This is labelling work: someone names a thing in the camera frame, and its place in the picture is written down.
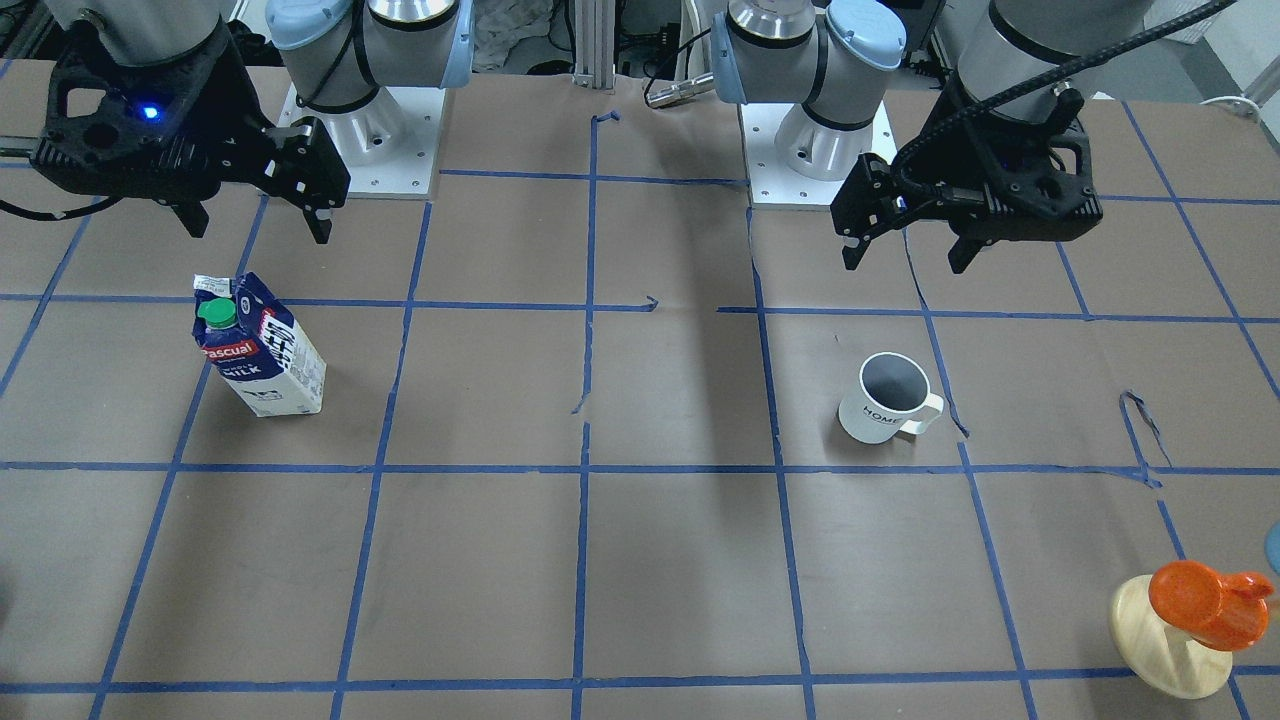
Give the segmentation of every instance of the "milk carton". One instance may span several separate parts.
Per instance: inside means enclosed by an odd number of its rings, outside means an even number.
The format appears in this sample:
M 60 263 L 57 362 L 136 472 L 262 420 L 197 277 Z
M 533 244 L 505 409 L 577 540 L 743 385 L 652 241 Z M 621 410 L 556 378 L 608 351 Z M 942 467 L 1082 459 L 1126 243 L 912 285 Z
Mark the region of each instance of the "milk carton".
M 259 418 L 320 411 L 325 361 L 253 273 L 196 275 L 196 343 Z

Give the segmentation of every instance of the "metal mounting plate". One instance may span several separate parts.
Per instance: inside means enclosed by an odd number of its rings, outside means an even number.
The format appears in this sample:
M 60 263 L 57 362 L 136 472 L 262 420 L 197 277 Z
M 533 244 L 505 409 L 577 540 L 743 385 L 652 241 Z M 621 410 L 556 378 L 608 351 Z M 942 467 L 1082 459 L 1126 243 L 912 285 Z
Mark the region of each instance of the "metal mounting plate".
M 831 206 L 844 181 L 815 181 L 792 170 L 778 155 L 773 137 L 791 105 L 786 102 L 751 102 L 739 106 L 742 122 L 742 147 L 746 174 L 751 181 L 751 206 L 776 210 L 826 210 Z M 893 131 L 882 102 L 872 123 L 872 152 L 888 161 L 897 154 Z
M 392 96 L 406 114 L 406 124 L 412 137 L 394 159 L 374 165 L 348 167 L 351 190 L 348 197 L 381 197 L 403 200 L 430 200 L 439 164 L 440 129 L 444 123 L 447 92 L 438 87 L 389 87 Z M 291 85 L 284 97 L 284 110 L 278 124 L 288 126 L 300 117 L 310 115 L 298 108 L 297 90 Z

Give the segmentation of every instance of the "white mug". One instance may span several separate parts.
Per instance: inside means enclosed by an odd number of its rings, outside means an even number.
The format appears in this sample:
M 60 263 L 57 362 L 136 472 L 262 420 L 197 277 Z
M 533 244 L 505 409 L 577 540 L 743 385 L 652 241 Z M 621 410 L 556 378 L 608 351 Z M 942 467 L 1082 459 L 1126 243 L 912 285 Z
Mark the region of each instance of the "white mug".
M 905 355 L 877 352 L 858 370 L 858 387 L 840 401 L 841 427 L 868 445 L 888 441 L 902 432 L 923 433 L 942 416 L 946 401 L 929 392 L 929 378 Z M 915 418 L 927 410 L 924 418 Z

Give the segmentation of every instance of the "blue tape line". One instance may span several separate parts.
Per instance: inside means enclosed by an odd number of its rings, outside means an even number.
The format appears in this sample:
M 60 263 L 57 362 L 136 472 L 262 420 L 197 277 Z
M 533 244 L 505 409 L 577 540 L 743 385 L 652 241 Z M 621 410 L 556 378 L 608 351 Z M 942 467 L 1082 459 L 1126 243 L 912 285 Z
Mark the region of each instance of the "blue tape line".
M 312 305 L 326 307 L 404 307 L 411 305 L 403 300 L 351 300 L 351 299 L 317 299 L 317 297 L 283 297 L 280 302 L 285 305 Z
M 1116 202 L 1187 202 L 1190 205 L 1280 205 L 1280 200 L 1245 197 L 1160 197 L 1152 195 L 1100 195 L 1102 200 Z
M 521 170 L 440 170 L 440 174 L 470 178 L 591 179 L 590 174 L 584 173 L 526 173 Z
M 717 313 L 753 315 L 755 307 L 722 305 Z M 769 315 L 872 315 L 890 318 L 923 318 L 923 310 L 905 307 L 765 307 Z M 1215 315 L 1134 315 L 1080 313 L 1005 313 L 998 310 L 934 310 L 934 318 L 970 318 L 980 320 L 1110 320 L 1116 323 L 1215 323 L 1215 324 L 1280 324 L 1280 318 L 1229 318 Z
M 1028 680 L 1093 680 L 1110 678 L 1134 678 L 1137 673 L 1129 667 L 1078 667 L 1066 670 L 1028 670 Z
M 1156 507 L 1160 509 L 1160 516 L 1165 520 L 1165 532 L 1169 533 L 1169 541 L 1174 543 L 1174 552 L 1179 560 L 1187 560 L 1187 552 L 1183 550 L 1183 539 L 1178 537 L 1178 528 L 1174 527 L 1174 516 L 1169 514 L 1169 506 L 1165 505 L 1164 500 L 1157 500 Z
M 334 683 L 323 680 L 293 680 L 283 683 L 255 683 L 251 680 L 197 680 L 186 683 L 111 683 L 108 694 L 161 694 L 161 693 L 323 693 L 333 692 Z
M 586 405 L 586 398 L 591 396 L 591 351 L 595 340 L 595 225 L 598 217 L 596 192 L 599 190 L 596 169 L 600 159 L 600 133 L 598 128 L 603 122 L 617 122 L 620 119 L 621 117 L 617 110 L 611 110 L 603 117 L 591 117 L 591 174 L 589 176 L 590 183 L 588 184 L 586 201 L 586 301 L 584 307 L 582 395 L 579 396 L 577 405 L 570 411 L 571 415 L 581 413 L 582 406 Z
M 1280 675 L 1280 665 L 1236 665 L 1231 673 L 1240 676 L 1274 676 Z
M 577 566 L 573 575 L 573 697 L 570 716 L 582 717 L 584 664 L 586 662 L 586 550 L 588 510 L 590 507 L 591 423 L 582 423 L 582 469 L 579 471 L 577 489 Z
M 164 473 L 169 469 L 168 462 L 76 462 L 76 461 L 33 461 L 33 460 L 6 460 L 0 461 L 0 470 L 96 470 L 106 473 Z
M 696 184 L 696 186 L 724 186 L 746 187 L 750 184 L 745 179 L 733 178 L 645 178 L 635 176 L 598 176 L 602 182 L 632 182 L 646 184 Z
M 0 295 L 0 301 L 40 300 L 38 295 Z M 136 302 L 140 305 L 183 305 L 191 302 L 189 297 L 178 295 L 54 295 L 50 302 Z M 320 307 L 413 307 L 413 309 L 440 309 L 440 310 L 539 310 L 581 313 L 585 305 L 573 302 L 483 302 L 483 301 L 449 301 L 449 300 L 361 300 L 344 297 L 284 297 L 280 302 L 285 305 L 306 305 Z M 658 301 L 649 297 L 644 305 L 596 305 L 599 313 L 652 313 L 658 307 Z
M 378 524 L 378 502 L 381 497 L 383 474 L 387 465 L 387 448 L 390 445 L 392 421 L 396 416 L 396 401 L 399 397 L 399 383 L 404 375 L 404 356 L 408 351 L 410 329 L 413 324 L 413 307 L 410 301 L 417 292 L 419 278 L 422 274 L 422 258 L 426 255 L 426 238 L 431 227 L 431 204 L 422 205 L 422 222 L 417 233 L 417 250 L 413 254 L 413 268 L 410 273 L 408 292 L 404 296 L 404 316 L 401 323 L 401 347 L 396 359 L 396 379 L 387 393 L 387 409 L 383 411 L 383 429 L 378 436 L 378 452 L 372 479 L 369 483 L 369 509 L 365 515 L 365 532 L 360 541 L 360 559 L 356 562 L 356 580 L 351 591 L 351 607 L 347 611 L 347 632 L 342 641 L 342 655 L 338 657 L 338 683 L 344 684 L 351 674 L 351 656 L 356 647 L 356 630 L 360 626 L 360 607 L 365 597 L 365 578 L 369 575 L 369 555 L 374 544 L 374 529 Z M 339 687 L 333 693 L 329 717 L 342 717 L 344 692 Z
M 102 715 L 102 705 L 106 702 L 109 685 L 115 676 L 115 666 L 119 664 L 120 653 L 124 650 L 124 638 L 129 634 L 129 623 L 133 621 L 133 611 L 137 610 L 138 597 L 142 594 L 142 582 L 146 579 L 147 569 L 151 565 L 151 555 L 155 551 L 156 538 L 160 536 L 160 524 L 164 520 L 165 510 L 169 507 L 169 497 L 173 495 L 173 486 L 178 478 L 178 464 L 182 462 L 182 454 L 187 448 L 188 438 L 191 438 L 191 428 L 196 423 L 196 411 L 200 409 L 200 400 L 205 395 L 210 369 L 212 369 L 212 365 L 205 363 L 200 369 L 200 379 L 196 380 L 196 389 L 191 393 L 191 402 L 187 405 L 187 416 L 182 421 L 182 430 L 178 433 L 178 445 L 173 450 L 169 471 L 160 488 L 156 509 L 151 514 L 151 525 L 147 528 L 147 537 L 142 543 L 142 555 L 138 557 L 138 565 L 133 571 L 129 594 L 120 612 L 120 623 L 115 628 L 115 638 L 111 641 L 111 650 L 106 656 L 106 665 L 102 667 L 102 679 L 99 683 L 97 692 L 93 694 L 93 705 L 90 708 L 88 720 L 99 720 Z
M 996 555 L 996 542 L 991 536 L 991 525 L 987 523 L 987 510 L 982 503 L 982 492 L 978 489 L 978 478 L 969 461 L 969 448 L 965 443 L 956 443 L 960 451 L 960 462 L 964 464 L 965 475 L 969 479 L 969 496 L 973 498 L 973 510 L 978 516 L 978 529 L 982 532 L 982 544 L 987 550 L 987 562 L 991 565 L 991 577 L 996 583 L 996 596 L 1000 598 L 1000 612 L 1005 618 L 1005 630 L 1009 633 L 1009 647 L 1014 655 L 1014 666 L 1018 669 L 1018 683 L 1023 688 L 1023 702 L 1027 705 L 1027 717 L 1037 720 L 1036 698 L 1032 696 L 1032 684 L 1027 674 L 1027 662 L 1023 660 L 1023 646 L 1018 641 L 1018 626 L 1014 624 L 1014 610 L 1009 603 L 1009 593 L 1005 591 L 1005 575 L 1000 569 L 1000 557 Z
M 1235 682 L 1234 673 L 1226 678 L 1226 685 L 1231 688 L 1231 700 L 1235 701 L 1235 710 L 1240 714 L 1240 720 L 1251 720 L 1249 708 L 1244 705 L 1244 696 L 1240 693 L 1240 684 Z
M 1222 277 L 1219 275 L 1217 268 L 1213 266 L 1213 261 L 1208 256 L 1208 251 L 1204 250 L 1204 243 L 1201 242 L 1199 233 L 1196 232 L 1196 227 L 1192 224 L 1190 217 L 1187 215 L 1187 208 L 1183 206 L 1183 200 L 1178 197 L 1178 193 L 1174 191 L 1174 186 L 1169 182 L 1169 176 L 1165 173 L 1164 165 L 1160 164 L 1160 159 L 1156 158 L 1156 151 L 1147 141 L 1147 135 L 1138 124 L 1138 118 L 1133 114 L 1133 108 L 1124 101 L 1121 101 L 1120 105 L 1129 117 L 1129 123 L 1133 126 L 1133 129 L 1138 133 L 1138 140 L 1142 141 L 1142 146 L 1147 151 L 1147 156 L 1151 158 L 1151 163 L 1156 167 L 1156 172 L 1160 174 L 1160 182 L 1164 183 L 1165 191 L 1169 192 L 1169 197 L 1172 199 L 1174 206 L 1178 208 L 1178 214 L 1181 217 L 1183 224 L 1187 227 L 1187 232 L 1190 233 L 1192 242 L 1196 243 L 1196 250 L 1199 252 L 1201 260 L 1204 261 L 1204 266 L 1208 269 L 1210 275 L 1213 277 L 1213 284 L 1217 286 L 1217 291 L 1222 295 L 1222 300 L 1231 311 L 1231 316 L 1239 323 L 1240 334 L 1244 336 L 1244 342 L 1248 343 L 1249 351 L 1253 352 L 1253 359 L 1258 363 L 1258 368 L 1262 370 L 1262 375 L 1266 378 L 1267 384 L 1271 386 L 1271 393 L 1280 398 L 1280 386 L 1276 384 L 1275 377 L 1271 375 L 1271 369 L 1267 368 L 1266 360 L 1262 359 L 1262 352 L 1258 351 L 1257 343 L 1253 342 L 1253 336 L 1249 334 L 1248 325 L 1240 322 L 1240 311 L 1236 309 L 1235 301 L 1231 300 L 1231 295 L 1226 291 L 1226 284 L 1222 283 Z
M 746 240 L 751 249 L 751 284 L 755 293 L 755 323 L 760 333 L 760 360 L 764 369 L 764 395 L 769 407 L 769 434 L 773 442 L 773 465 L 778 486 L 778 516 L 782 523 L 782 548 L 787 560 L 787 587 L 791 592 L 791 615 L 796 633 L 796 653 L 800 661 L 800 676 L 804 688 L 805 717 L 815 720 L 817 703 L 813 696 L 813 667 L 809 664 L 809 648 L 804 638 L 804 601 L 800 596 L 800 575 L 796 569 L 795 536 L 791 530 L 791 501 L 787 495 L 787 474 L 782 457 L 782 428 L 778 421 L 778 396 L 773 382 L 773 354 L 769 350 L 769 324 L 764 311 L 764 283 L 755 264 L 755 247 L 751 242 L 751 229 L 755 214 L 746 209 Z
M 41 461 L 41 460 L 0 460 L 0 470 L 97 470 L 108 473 L 164 471 L 166 462 L 110 462 L 110 461 Z M 367 474 L 374 465 L 294 465 L 287 462 L 179 462 L 180 473 L 292 473 L 292 474 Z M 1085 474 L 1102 473 L 1139 479 L 1138 468 L 1123 465 L 969 465 L 978 474 Z M 1175 475 L 1280 475 L 1280 468 L 1152 468 L 1160 473 Z M 439 474 L 439 475 L 524 475 L 529 473 L 552 475 L 575 475 L 580 465 L 421 465 L 393 464 L 381 465 L 384 474 Z M 595 464 L 588 468 L 599 475 L 694 475 L 694 474 L 732 474 L 759 475 L 777 473 L 777 465 L 608 465 Z M 963 465 L 782 465 L 788 475 L 963 475 Z
M 288 462 L 182 462 L 180 473 L 289 473 L 298 475 L 364 475 L 374 465 L 291 465 Z
M 137 305 L 186 305 L 191 297 L 179 295 L 55 295 L 50 302 L 131 302 Z
M 1129 433 L 1129 446 L 1133 448 L 1133 456 L 1138 461 L 1138 471 L 1142 475 L 1144 483 L 1151 483 L 1149 471 L 1151 464 L 1147 462 L 1146 456 L 1142 454 L 1142 446 L 1138 445 L 1138 433 L 1134 430 L 1133 419 L 1129 416 L 1129 406 L 1125 405 L 1125 395 L 1120 395 L 1120 416 L 1124 418 L 1124 429 Z
M 466 680 L 351 680 L 346 692 L 452 692 L 452 691 L 567 691 L 575 680 L 540 678 L 494 678 Z
M 244 251 L 241 252 L 239 263 L 236 264 L 236 274 L 243 275 L 244 269 L 248 268 L 248 258 L 253 254 L 253 246 L 257 243 L 257 233 L 262 229 L 262 218 L 266 217 L 266 201 L 268 196 L 261 196 L 257 201 L 257 213 L 253 215 L 253 224 L 248 229 L 248 242 L 244 243 Z
M 1280 200 L 1247 200 L 1233 197 L 1179 197 L 1180 202 L 1192 205 L 1280 205 Z
M 1211 468 L 1183 466 L 1183 468 L 1152 468 L 1153 471 L 1169 475 L 1280 475 L 1280 468 Z
M 1238 665 L 1233 675 L 1276 676 L 1276 665 Z M 929 683 L 1011 683 L 1121 679 L 1133 678 L 1128 667 L 1064 667 L 1027 670 L 943 670 L 922 673 L 819 673 L 805 678 L 799 674 L 773 675 L 634 675 L 622 678 L 467 678 L 467 679 L 378 679 L 351 680 L 285 680 L 259 683 L 251 680 L 188 680 L 116 682 L 108 694 L 164 693 L 330 693 L 343 692 L 457 692 L 457 691 L 567 691 L 617 688 L 719 688 L 719 687 L 795 687 L 805 680 L 814 685 L 893 685 Z M 0 694 L 88 694 L 97 683 L 0 683 Z
M 1066 270 L 1066 279 L 1071 283 L 1071 291 L 1075 293 L 1075 301 L 1080 305 L 1080 314 L 1085 318 L 1091 318 L 1089 306 L 1084 302 L 1084 292 L 1080 290 L 1080 282 L 1075 278 L 1075 270 L 1071 269 L 1071 260 L 1066 256 L 1066 247 L 1061 242 L 1055 242 L 1057 246 L 1057 256 L 1062 259 L 1062 269 Z
M 620 119 L 611 115 L 602 115 L 604 120 Z M 458 176 L 458 177 L 472 177 L 472 178 L 520 178 L 520 179 L 567 179 L 567 181 L 599 181 L 599 182 L 623 182 L 623 183 L 646 183 L 646 184 L 703 184 L 703 186 L 730 186 L 730 187 L 746 187 L 749 184 L 745 179 L 737 178 L 653 178 L 644 176 L 602 176 L 598 174 L 594 168 L 590 173 L 530 173 L 521 170 L 440 170 L 442 176 Z
M 93 202 L 97 202 L 99 200 L 101 200 L 101 197 L 95 197 Z M 49 284 L 45 286 L 45 292 L 40 296 L 36 311 L 31 314 L 31 322 L 27 323 L 27 332 L 24 332 L 22 334 L 22 340 L 18 341 L 18 347 L 13 351 L 13 357 L 9 359 L 9 366 L 5 368 L 4 375 L 0 375 L 0 398 L 4 398 L 5 391 L 9 389 L 9 383 L 13 382 L 13 375 L 18 372 L 18 363 L 20 363 L 22 356 L 27 354 L 27 347 L 31 345 L 31 338 L 36 336 L 40 320 L 45 318 L 45 310 L 49 307 L 49 299 L 52 297 L 54 291 L 58 290 L 58 283 L 63 279 L 63 273 L 67 272 L 67 266 L 72 261 L 72 255 L 74 255 L 76 249 L 79 247 L 81 240 L 84 237 L 84 231 L 88 229 L 88 223 L 92 219 L 92 215 L 86 215 L 81 219 L 79 227 L 76 228 L 76 234 L 73 234 L 72 241 L 67 243 L 67 252 L 63 252 L 63 259 L 58 261 L 58 266 L 54 269 L 52 277 L 49 278 Z
M 90 694 L 97 683 L 0 683 L 4 694 Z

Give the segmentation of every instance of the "light blue joint cap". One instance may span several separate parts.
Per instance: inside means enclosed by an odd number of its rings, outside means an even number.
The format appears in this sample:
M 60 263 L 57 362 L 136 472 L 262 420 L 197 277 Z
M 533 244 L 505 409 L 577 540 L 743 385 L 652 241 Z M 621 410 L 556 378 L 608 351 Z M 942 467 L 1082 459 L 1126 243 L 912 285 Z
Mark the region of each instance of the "light blue joint cap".
M 352 0 L 268 0 L 266 27 L 279 50 L 297 50 L 320 40 L 351 14 Z
M 746 105 L 746 91 L 742 90 L 742 76 L 737 72 L 724 13 L 716 13 L 712 18 L 712 74 L 716 76 L 716 95 L 721 101 Z
M 461 1 L 457 29 L 453 31 L 453 46 L 449 47 L 449 59 L 444 63 L 440 87 L 462 87 L 471 82 L 471 61 L 476 47 L 475 38 L 471 37 L 472 4 L 471 0 Z
M 876 0 L 831 0 L 831 33 L 846 50 L 882 70 L 896 69 L 906 49 L 902 20 Z
M 1276 523 L 1267 533 L 1266 552 L 1271 569 L 1280 573 L 1280 523 Z

